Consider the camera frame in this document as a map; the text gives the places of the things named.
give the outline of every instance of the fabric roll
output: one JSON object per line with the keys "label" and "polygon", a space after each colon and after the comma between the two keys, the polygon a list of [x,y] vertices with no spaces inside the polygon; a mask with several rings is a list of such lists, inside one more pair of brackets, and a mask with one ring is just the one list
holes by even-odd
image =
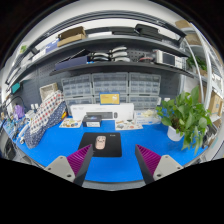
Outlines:
{"label": "fabric roll", "polygon": [[66,103],[65,102],[60,103],[58,108],[49,117],[46,126],[40,126],[39,130],[33,134],[31,133],[30,128],[26,130],[24,140],[29,149],[35,148],[39,144],[41,138],[43,137],[45,131],[48,128],[53,127],[54,125],[58,124],[61,121],[61,116],[64,113],[65,109],[66,109]]}
{"label": "fabric roll", "polygon": [[63,101],[64,96],[60,90],[57,90],[52,93],[50,97],[47,97],[38,108],[33,120],[30,123],[30,133],[34,134],[38,132],[41,127],[46,126],[51,115]]}

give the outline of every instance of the potted plant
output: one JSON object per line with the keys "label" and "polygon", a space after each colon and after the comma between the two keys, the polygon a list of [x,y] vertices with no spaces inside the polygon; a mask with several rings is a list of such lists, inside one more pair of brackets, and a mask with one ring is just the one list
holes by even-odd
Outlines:
{"label": "potted plant", "polygon": [[156,107],[161,122],[169,126],[167,135],[173,141],[180,141],[184,136],[182,150],[195,147],[195,154],[202,146],[207,125],[212,125],[209,110],[198,102],[199,86],[191,93],[182,92],[176,99],[162,101],[162,107]]}
{"label": "potted plant", "polygon": [[[202,75],[207,76],[207,66],[206,66],[205,61],[201,60],[196,55],[195,55],[195,59],[196,59],[196,61],[198,63],[198,67],[200,69],[200,73],[202,73]],[[192,55],[187,59],[186,62],[188,64],[188,67],[190,69],[192,69],[192,72],[197,73],[197,71],[196,71],[196,65],[195,65],[195,62],[194,62],[194,59],[193,59],[193,56]]]}

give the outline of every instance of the bag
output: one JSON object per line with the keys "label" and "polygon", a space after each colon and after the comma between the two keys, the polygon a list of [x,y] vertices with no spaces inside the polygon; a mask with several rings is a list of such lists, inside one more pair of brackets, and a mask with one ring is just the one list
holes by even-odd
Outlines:
{"label": "bag", "polygon": [[20,105],[16,105],[14,108],[14,118],[18,120],[22,118],[24,115],[25,115],[24,108],[21,107]]}

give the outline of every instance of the mouse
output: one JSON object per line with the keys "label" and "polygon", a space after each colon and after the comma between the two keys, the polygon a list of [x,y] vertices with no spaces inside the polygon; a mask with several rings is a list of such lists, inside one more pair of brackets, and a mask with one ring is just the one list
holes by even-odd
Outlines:
{"label": "mouse", "polygon": [[96,149],[104,149],[105,148],[105,145],[106,145],[106,136],[98,136],[96,138]]}

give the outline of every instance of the basket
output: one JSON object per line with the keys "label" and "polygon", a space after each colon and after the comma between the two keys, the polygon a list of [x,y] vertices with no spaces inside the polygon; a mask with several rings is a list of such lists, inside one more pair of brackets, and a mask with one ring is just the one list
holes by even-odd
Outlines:
{"label": "basket", "polygon": [[49,94],[56,92],[57,90],[58,90],[57,83],[52,83],[50,85],[40,87],[40,96],[42,102],[47,98]]}

